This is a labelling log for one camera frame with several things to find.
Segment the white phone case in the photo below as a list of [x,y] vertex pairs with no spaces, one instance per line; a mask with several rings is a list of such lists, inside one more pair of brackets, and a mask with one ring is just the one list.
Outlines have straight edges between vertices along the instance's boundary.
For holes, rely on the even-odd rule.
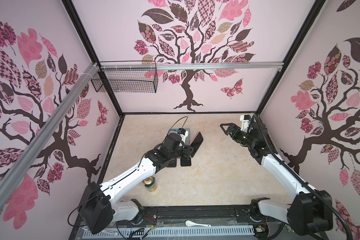
[[189,128],[183,128],[182,130],[182,140],[185,143],[185,145],[190,145],[190,129]]

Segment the phone with white case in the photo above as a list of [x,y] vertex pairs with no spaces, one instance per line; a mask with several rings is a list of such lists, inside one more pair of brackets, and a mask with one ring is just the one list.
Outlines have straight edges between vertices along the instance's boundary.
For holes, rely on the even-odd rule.
[[192,165],[192,159],[191,158],[181,158],[181,167],[190,167]]

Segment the phone with pink case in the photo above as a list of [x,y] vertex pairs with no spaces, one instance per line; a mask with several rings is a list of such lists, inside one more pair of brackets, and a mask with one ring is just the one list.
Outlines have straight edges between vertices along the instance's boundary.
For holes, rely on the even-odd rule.
[[190,147],[191,149],[191,153],[190,153],[190,157],[193,158],[196,154],[196,152],[198,151],[198,149],[200,148],[201,144],[203,143],[204,138],[201,132],[198,132],[196,134],[196,136],[194,137],[194,139],[191,142]]

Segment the light blue phone case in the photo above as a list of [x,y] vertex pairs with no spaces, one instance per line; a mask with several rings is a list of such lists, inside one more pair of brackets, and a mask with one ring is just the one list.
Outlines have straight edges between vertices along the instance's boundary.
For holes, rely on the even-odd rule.
[[177,133],[178,133],[178,129],[170,129],[170,130],[168,131],[168,135],[171,134],[171,133],[177,134]]

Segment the black smartphone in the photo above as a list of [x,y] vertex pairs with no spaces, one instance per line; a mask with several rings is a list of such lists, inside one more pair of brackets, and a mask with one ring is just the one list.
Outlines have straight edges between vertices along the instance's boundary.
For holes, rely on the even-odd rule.
[[170,161],[167,165],[168,168],[175,168],[177,166],[177,160]]

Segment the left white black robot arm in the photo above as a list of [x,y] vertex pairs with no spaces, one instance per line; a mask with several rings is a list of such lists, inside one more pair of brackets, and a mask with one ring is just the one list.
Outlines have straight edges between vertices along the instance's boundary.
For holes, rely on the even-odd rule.
[[88,184],[77,208],[85,222],[85,227],[95,235],[112,222],[139,223],[144,216],[143,206],[136,199],[120,202],[120,198],[160,170],[174,168],[177,160],[181,161],[182,167],[191,166],[191,159],[204,138],[198,133],[191,144],[186,145],[187,137],[188,131],[184,129],[179,132],[170,132],[162,143],[147,151],[136,165],[123,174],[101,184],[95,182]]

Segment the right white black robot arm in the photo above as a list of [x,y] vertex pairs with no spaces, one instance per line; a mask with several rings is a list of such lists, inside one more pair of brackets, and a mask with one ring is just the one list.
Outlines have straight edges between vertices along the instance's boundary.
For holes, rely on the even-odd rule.
[[245,120],[241,127],[234,123],[221,124],[224,134],[248,148],[251,156],[283,186],[291,198],[290,204],[278,204],[269,198],[251,201],[250,216],[254,221],[271,217],[289,225],[299,236],[333,229],[332,203],[326,191],[318,191],[301,179],[277,154],[265,124]]

